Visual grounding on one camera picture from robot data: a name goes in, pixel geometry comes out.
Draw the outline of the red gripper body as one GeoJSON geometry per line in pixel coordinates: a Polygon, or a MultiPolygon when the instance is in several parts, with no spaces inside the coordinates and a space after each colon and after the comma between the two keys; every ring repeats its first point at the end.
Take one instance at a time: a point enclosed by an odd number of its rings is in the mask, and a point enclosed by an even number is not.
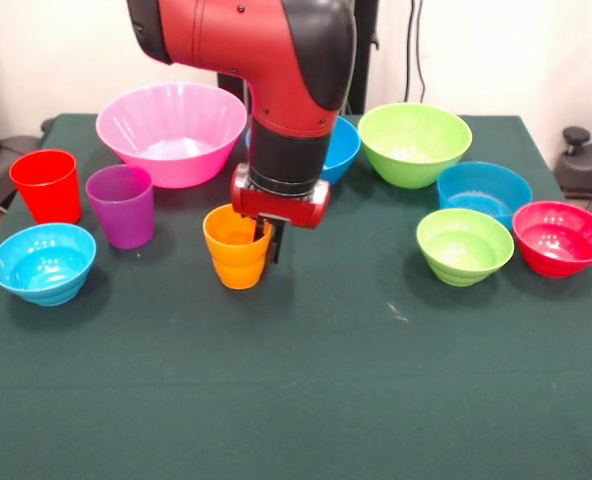
{"type": "Polygon", "coordinates": [[[260,190],[251,182],[247,163],[236,166],[230,192],[232,207],[240,215],[281,220],[308,229],[318,227],[331,199],[330,184],[324,180],[318,180],[304,196],[287,197],[260,190]]]}

